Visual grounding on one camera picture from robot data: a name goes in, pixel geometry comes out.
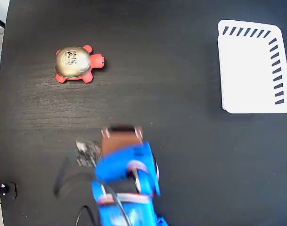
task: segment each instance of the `white basket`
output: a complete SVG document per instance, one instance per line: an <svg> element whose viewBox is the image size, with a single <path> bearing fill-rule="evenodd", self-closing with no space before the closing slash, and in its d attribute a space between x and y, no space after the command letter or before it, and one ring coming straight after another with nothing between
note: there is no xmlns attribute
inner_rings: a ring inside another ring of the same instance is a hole
<svg viewBox="0 0 287 226"><path fill-rule="evenodd" d="M222 107L229 113L287 113L287 60L274 25L218 24Z"/></svg>

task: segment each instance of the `red toy turtle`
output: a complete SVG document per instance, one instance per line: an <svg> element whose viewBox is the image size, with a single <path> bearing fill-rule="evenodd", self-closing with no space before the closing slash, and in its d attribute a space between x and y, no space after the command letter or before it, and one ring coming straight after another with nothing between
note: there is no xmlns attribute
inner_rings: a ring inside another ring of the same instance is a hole
<svg viewBox="0 0 287 226"><path fill-rule="evenodd" d="M92 47L67 47L57 52L55 69L56 79L63 83L66 80L82 79L85 83L93 80L92 68L102 68L105 58L101 54L91 55Z"/></svg>

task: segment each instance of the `black stripe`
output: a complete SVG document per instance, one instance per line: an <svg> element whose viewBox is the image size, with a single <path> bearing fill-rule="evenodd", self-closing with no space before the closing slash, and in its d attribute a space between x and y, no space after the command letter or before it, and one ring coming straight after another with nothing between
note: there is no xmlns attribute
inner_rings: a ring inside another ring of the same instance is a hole
<svg viewBox="0 0 287 226"><path fill-rule="evenodd" d="M278 64L280 64L280 60L275 61L271 66L273 67L273 66L278 65Z"/></svg>
<svg viewBox="0 0 287 226"><path fill-rule="evenodd" d="M275 58L275 57L278 57L279 56L279 52L274 54L273 56L271 56L271 59Z"/></svg>
<svg viewBox="0 0 287 226"><path fill-rule="evenodd" d="M233 28L231 29L231 32L230 32L229 35L232 35L232 34L234 33L235 29L236 29L236 27L233 27Z"/></svg>
<svg viewBox="0 0 287 226"><path fill-rule="evenodd" d="M250 28L247 28L247 30L246 30L246 32L245 32L245 34L244 34L244 36L246 36L247 34L248 34L248 32L250 31Z"/></svg>
<svg viewBox="0 0 287 226"><path fill-rule="evenodd" d="M274 43L274 42L276 42L276 41L277 41L276 38L272 39L272 41L269 42L269 45L271 45L272 43Z"/></svg>
<svg viewBox="0 0 287 226"><path fill-rule="evenodd" d="M279 105L279 104L283 104L284 102L285 102L285 100L284 100L284 99L281 99L281 100L275 102L275 104L276 104L276 105Z"/></svg>
<svg viewBox="0 0 287 226"><path fill-rule="evenodd" d="M271 31L267 31L267 33L265 34L264 38L267 37L268 34L270 34Z"/></svg>
<svg viewBox="0 0 287 226"><path fill-rule="evenodd" d="M281 87L283 87L283 83L278 84L278 85L277 85L277 86L275 86L274 88L275 88L275 89L277 89L277 88L281 88Z"/></svg>
<svg viewBox="0 0 287 226"><path fill-rule="evenodd" d="M281 92L279 92L279 93L276 93L274 96L275 96L275 97L278 97L278 96L281 96L281 95L284 95L284 91L281 91Z"/></svg>
<svg viewBox="0 0 287 226"><path fill-rule="evenodd" d="M257 38L260 37L263 32L264 30L261 30L260 33L257 35Z"/></svg>
<svg viewBox="0 0 287 226"><path fill-rule="evenodd" d="M238 33L237 33L237 36L239 36L239 34L241 34L241 32L242 32L243 29L244 29L243 27L241 27L241 28L239 29L239 31L238 31Z"/></svg>
<svg viewBox="0 0 287 226"><path fill-rule="evenodd" d="M278 76L278 77L274 78L274 79L273 79L273 81L278 81L278 80L281 80L282 78L283 78L283 76L282 76L282 75L280 75L280 76Z"/></svg>
<svg viewBox="0 0 287 226"><path fill-rule="evenodd" d="M270 52L276 50L278 48L278 45L276 45L275 47L273 47L272 49L270 49Z"/></svg>
<svg viewBox="0 0 287 226"><path fill-rule="evenodd" d="M254 34L256 33L257 29L255 29L252 34L250 35L250 37L254 36Z"/></svg>
<svg viewBox="0 0 287 226"><path fill-rule="evenodd" d="M225 27L224 31L223 31L223 34L226 33L226 31L228 30L229 27Z"/></svg>
<svg viewBox="0 0 287 226"><path fill-rule="evenodd" d="M279 67L278 69L274 70L274 71L272 72L272 74L275 74L275 73L277 73L277 72L281 72L281 68L280 68L280 67Z"/></svg>

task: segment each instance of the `blue plastic part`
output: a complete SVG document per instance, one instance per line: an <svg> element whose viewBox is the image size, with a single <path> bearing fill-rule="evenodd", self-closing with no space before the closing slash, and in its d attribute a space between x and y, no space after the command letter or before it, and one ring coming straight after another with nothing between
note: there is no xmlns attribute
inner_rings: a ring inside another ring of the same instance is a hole
<svg viewBox="0 0 287 226"><path fill-rule="evenodd" d="M102 160L98 162L95 174L97 178L105 183L126 178L128 164L131 161L139 161L147 167L150 177L149 180L152 182L151 185L153 189L156 190L156 193L160 195L154 157L148 142L124 147L104 156Z"/></svg>
<svg viewBox="0 0 287 226"><path fill-rule="evenodd" d="M115 151L98 163L95 174L96 177L105 183L118 181L126 178L128 164L131 161L143 163L148 172L138 170L139 181L141 185L141 194L149 195L147 203L123 202L123 207L128 215L132 226L168 226L163 217L155 214L152 203L152 196L156 190L160 195L158 178L154 164L154 157L148 142L142 145L132 145ZM97 181L92 182L92 191L94 199L102 196L103 190L101 184ZM98 203L100 218L103 226L126 226L126 222L115 204L100 205Z"/></svg>
<svg viewBox="0 0 287 226"><path fill-rule="evenodd" d="M154 212L152 201L142 203L124 203L124 210L132 226L157 226L158 218ZM126 226L126 222L116 205L105 205L99 208L103 226Z"/></svg>
<svg viewBox="0 0 287 226"><path fill-rule="evenodd" d="M154 181L152 181L151 176L146 172L138 170L138 177L141 185L141 194L152 196L154 193L152 186L154 184Z"/></svg>
<svg viewBox="0 0 287 226"><path fill-rule="evenodd" d="M151 186L153 182L149 174L143 171L138 171L139 181L141 185L141 194L146 194L149 196L153 195L153 187ZM95 180L92 182L93 196L95 201L98 201L99 197L103 195L101 184Z"/></svg>

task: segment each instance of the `dark wooden surface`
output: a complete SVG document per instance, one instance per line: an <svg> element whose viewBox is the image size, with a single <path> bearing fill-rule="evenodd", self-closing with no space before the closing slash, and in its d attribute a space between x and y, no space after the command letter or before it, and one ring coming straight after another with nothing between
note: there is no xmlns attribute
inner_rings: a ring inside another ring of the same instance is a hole
<svg viewBox="0 0 287 226"><path fill-rule="evenodd" d="M287 114L221 108L217 24L275 24L287 55L285 0L12 0L0 70L0 181L6 226L73 225L89 186L58 201L52 185L78 137L141 125L160 167L157 212L173 226L287 225ZM106 57L85 84L55 80L55 52Z"/></svg>

